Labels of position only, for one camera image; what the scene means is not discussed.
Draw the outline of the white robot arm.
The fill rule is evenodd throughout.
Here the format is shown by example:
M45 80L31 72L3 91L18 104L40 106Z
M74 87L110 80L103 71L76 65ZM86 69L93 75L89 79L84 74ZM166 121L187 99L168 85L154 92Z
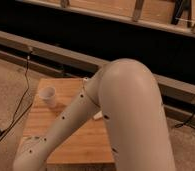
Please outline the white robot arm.
M158 83L133 59L112 61L87 80L47 132L24 144L13 171L43 171L51 153L97 113L117 171L176 171Z

